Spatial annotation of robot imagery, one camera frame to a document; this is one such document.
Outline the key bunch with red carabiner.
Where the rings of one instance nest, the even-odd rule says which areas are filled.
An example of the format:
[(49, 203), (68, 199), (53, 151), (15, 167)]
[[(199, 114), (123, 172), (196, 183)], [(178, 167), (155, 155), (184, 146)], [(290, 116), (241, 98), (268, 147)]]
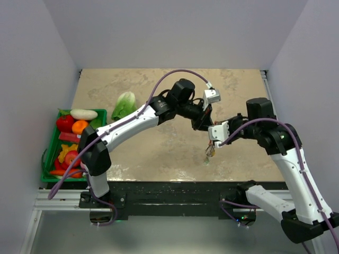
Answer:
[(207, 165), (210, 162), (210, 158), (215, 155), (215, 146), (210, 142), (205, 149), (204, 163)]

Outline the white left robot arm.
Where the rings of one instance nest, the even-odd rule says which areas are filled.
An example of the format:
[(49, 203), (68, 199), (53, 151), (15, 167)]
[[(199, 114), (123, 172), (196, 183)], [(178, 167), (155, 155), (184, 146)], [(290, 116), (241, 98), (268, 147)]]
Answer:
[(207, 131), (212, 126), (212, 103), (219, 102), (220, 92), (207, 83), (203, 96), (195, 103), (195, 85), (187, 79), (178, 80), (171, 89), (153, 96), (141, 108), (115, 123), (94, 129), (86, 127), (81, 135), (78, 154), (81, 167), (88, 174), (92, 189), (91, 201), (105, 207), (110, 201), (106, 172), (111, 167), (110, 152), (136, 134), (176, 115), (189, 119), (192, 129)]

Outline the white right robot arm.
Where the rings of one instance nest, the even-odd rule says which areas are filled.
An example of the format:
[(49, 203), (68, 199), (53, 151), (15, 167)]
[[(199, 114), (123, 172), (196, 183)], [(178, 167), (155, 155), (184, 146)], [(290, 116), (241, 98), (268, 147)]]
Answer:
[(285, 235), (293, 243), (312, 240), (330, 231), (334, 241), (338, 237), (338, 213), (332, 211), (307, 166), (304, 150), (295, 128), (276, 119), (273, 106), (267, 98), (246, 102), (247, 116), (238, 114), (228, 120), (229, 137), (224, 144), (237, 139), (256, 140), (278, 167), (288, 187), (293, 203), (283, 201), (254, 182), (236, 194), (236, 202), (247, 208), (258, 206), (274, 217)]

